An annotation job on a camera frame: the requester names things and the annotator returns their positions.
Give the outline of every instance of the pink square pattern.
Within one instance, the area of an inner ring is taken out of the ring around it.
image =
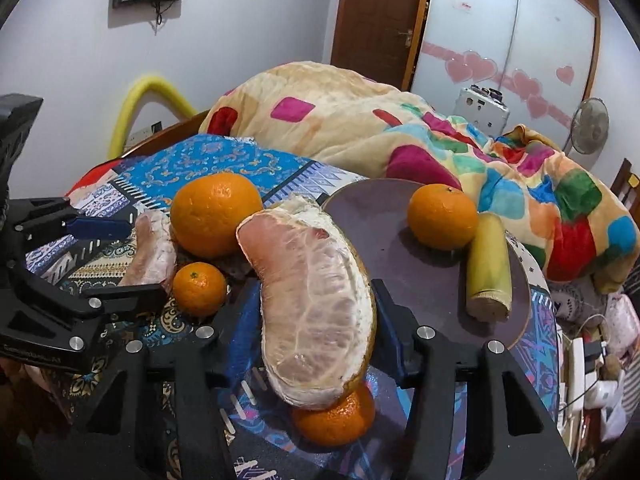
[[[299,123],[304,119],[316,105],[301,101],[295,97],[285,97],[276,104],[271,112],[271,119],[287,121],[287,123]]]

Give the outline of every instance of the pink heart sticker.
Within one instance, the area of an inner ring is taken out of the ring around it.
[[[527,109],[532,119],[539,119],[549,112],[549,103],[539,95],[530,95],[527,98]]]
[[[556,77],[565,85],[571,86],[571,83],[574,82],[574,75],[574,69],[569,65],[556,69]]]
[[[526,101],[530,95],[540,95],[542,93],[542,84],[540,81],[530,78],[524,70],[514,70],[511,78],[516,94],[518,94],[523,101]]]
[[[480,57],[477,52],[472,50],[465,52],[465,64],[471,67],[474,83],[491,79],[498,72],[498,66],[493,59]]]
[[[444,63],[444,66],[447,70],[447,74],[449,74],[449,78],[454,83],[462,83],[463,81],[471,79],[474,74],[473,70],[465,63],[465,58],[462,56],[447,60]]]

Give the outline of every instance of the round tray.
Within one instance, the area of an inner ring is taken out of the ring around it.
[[[412,194],[421,186],[394,178],[361,180],[329,197],[322,208],[351,241],[369,277],[381,278],[395,304],[408,307],[419,324],[457,343],[482,345],[497,339],[513,347],[531,313],[526,274],[509,244],[513,300],[506,322],[482,323],[466,313],[465,251],[421,245],[406,223]]]

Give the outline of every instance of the mandarin orange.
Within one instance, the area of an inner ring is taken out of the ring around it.
[[[261,209],[260,192],[247,177],[201,176],[175,194],[171,226],[182,248],[200,258],[215,258],[239,251],[236,229]]]
[[[175,273],[173,295],[178,308],[190,316],[215,314],[226,300],[226,279],[213,265],[185,265]]]
[[[293,408],[292,416],[307,440],[319,446],[344,446],[367,433],[376,416],[376,405],[367,384],[362,381],[351,395],[335,406],[319,412]]]
[[[406,219],[420,243],[443,251],[467,245],[478,227],[473,200],[445,184],[419,188],[409,200]]]

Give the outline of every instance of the blanket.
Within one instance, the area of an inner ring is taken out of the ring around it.
[[[292,62],[262,72],[221,97],[200,131],[253,137],[369,178],[455,186],[479,212],[500,215],[553,282],[593,275],[611,292],[640,253],[620,200],[541,134],[520,124],[491,139],[349,70]]]

